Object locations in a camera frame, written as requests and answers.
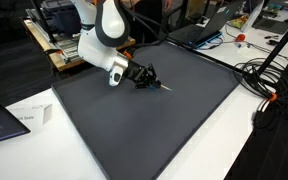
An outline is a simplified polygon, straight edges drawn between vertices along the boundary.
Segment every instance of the white paper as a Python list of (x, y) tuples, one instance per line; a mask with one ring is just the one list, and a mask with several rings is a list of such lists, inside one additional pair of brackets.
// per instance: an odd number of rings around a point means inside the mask
[(237, 50), (237, 54), (247, 59), (266, 58), (267, 56), (257, 49), (248, 48), (247, 46), (241, 47)]
[(9, 108), (8, 110), (20, 120), (31, 132), (36, 132), (50, 119), (51, 104), (33, 107)]

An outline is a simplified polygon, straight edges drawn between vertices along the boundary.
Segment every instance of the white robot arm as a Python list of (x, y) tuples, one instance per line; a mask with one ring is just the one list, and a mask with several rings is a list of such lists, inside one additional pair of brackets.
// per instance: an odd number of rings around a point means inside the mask
[(152, 65), (140, 66), (116, 50), (129, 34), (119, 0), (98, 0), (96, 6), (85, 0), (71, 1), (81, 18), (78, 54), (82, 59), (110, 72), (111, 86), (127, 78), (135, 82), (136, 88), (161, 87)]

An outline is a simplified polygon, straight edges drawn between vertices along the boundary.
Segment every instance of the desk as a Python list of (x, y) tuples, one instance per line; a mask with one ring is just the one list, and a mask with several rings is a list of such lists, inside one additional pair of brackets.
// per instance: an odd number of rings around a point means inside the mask
[[(238, 86), (158, 179), (223, 179), (252, 132), (261, 101)], [(105, 179), (52, 90), (8, 108), (39, 104), (52, 104), (52, 118), (37, 132), (0, 142), (0, 180)]]
[[(283, 21), (285, 19), (288, 19), (288, 12), (287, 11), (280, 11), (279, 15), (280, 15), (279, 17), (275, 18), (278, 21)], [(228, 25), (226, 25), (226, 27), (227, 27), (227, 32), (229, 34), (232, 34), (234, 36), (242, 34), (242, 32), (239, 29), (230, 27)], [(224, 36), (224, 42), (234, 40), (231, 36), (229, 36), (226, 33), (225, 26), (222, 28), (221, 31), (222, 31), (223, 36)], [(250, 30), (244, 34), (246, 36), (246, 39), (245, 39), (246, 41), (248, 41), (252, 44), (256, 44), (260, 47), (269, 49), (269, 50), (273, 50), (274, 46), (270, 46), (270, 45), (266, 44), (266, 42), (268, 40), (264, 39), (264, 37), (265, 36), (278, 35), (275, 33), (267, 32), (267, 31), (263, 31), (263, 30), (259, 30), (259, 29), (254, 29), (254, 28), (250, 28)], [(222, 61), (226, 64), (229, 64), (231, 66), (235, 66), (238, 63), (245, 63), (245, 62), (250, 60), (250, 58), (246, 58), (246, 57), (243, 57), (240, 54), (238, 54), (237, 51), (238, 51), (238, 47), (235, 44), (224, 43), (224, 44), (221, 44), (219, 47), (214, 48), (212, 50), (199, 50), (198, 52), (201, 52), (202, 54), (205, 54), (209, 57), (215, 58), (215, 59)], [(254, 58), (255, 57), (256, 58), (261, 58), (261, 57), (266, 58), (268, 56), (267, 53), (262, 52), (260, 50), (255, 50), (254, 52), (256, 53), (254, 55)], [(288, 57), (288, 43), (282, 49), (280, 54)], [(283, 66), (286, 66), (288, 64), (288, 61), (286, 61), (286, 59), (284, 59), (282, 57), (276, 57), (275, 61), (278, 63), (281, 63)]]
[[(23, 25), (24, 25), (25, 29), (28, 31), (28, 33), (31, 34), (32, 37), (41, 46), (43, 51), (54, 48), (52, 46), (52, 44), (48, 42), (48, 40), (43, 36), (43, 34), (33, 24), (33, 22), (31, 20), (24, 20)], [(127, 41), (123, 45), (117, 47), (116, 49), (121, 50), (121, 49), (124, 49), (124, 48), (131, 46), (133, 44), (135, 44), (135, 39), (130, 38), (129, 41)], [(65, 63), (63, 58), (56, 53), (50, 54), (49, 59), (50, 59), (51, 63), (55, 66), (56, 70), (59, 72), (70, 69), (72, 67), (75, 67), (75, 66), (85, 62), (83, 59), (76, 59), (76, 60), (71, 61), (69, 63)]]

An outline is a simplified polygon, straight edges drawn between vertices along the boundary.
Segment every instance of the black mat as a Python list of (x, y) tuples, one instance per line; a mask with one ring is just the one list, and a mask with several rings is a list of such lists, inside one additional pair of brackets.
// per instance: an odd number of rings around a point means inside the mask
[(253, 24), (253, 28), (276, 34), (285, 34), (288, 30), (288, 23), (262, 18), (261, 20)]
[(138, 53), (173, 89), (108, 84), (93, 68), (53, 90), (108, 179), (155, 179), (238, 85), (231, 70), (169, 44)]

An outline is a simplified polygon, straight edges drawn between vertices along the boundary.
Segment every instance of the orange object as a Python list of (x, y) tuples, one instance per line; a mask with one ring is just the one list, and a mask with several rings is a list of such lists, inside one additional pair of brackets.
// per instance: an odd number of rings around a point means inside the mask
[(62, 50), (58, 50), (55, 52), (56, 54), (63, 54), (63, 51)]
[(240, 34), (236, 37), (235, 41), (236, 42), (242, 42), (245, 40), (245, 35), (244, 34)]
[(273, 102), (277, 99), (277, 94), (272, 93), (272, 97), (270, 99), (268, 99), (269, 101)]
[(127, 51), (124, 51), (123, 54), (127, 57), (127, 59), (129, 59), (129, 60), (133, 59), (133, 56), (130, 53), (128, 53)]

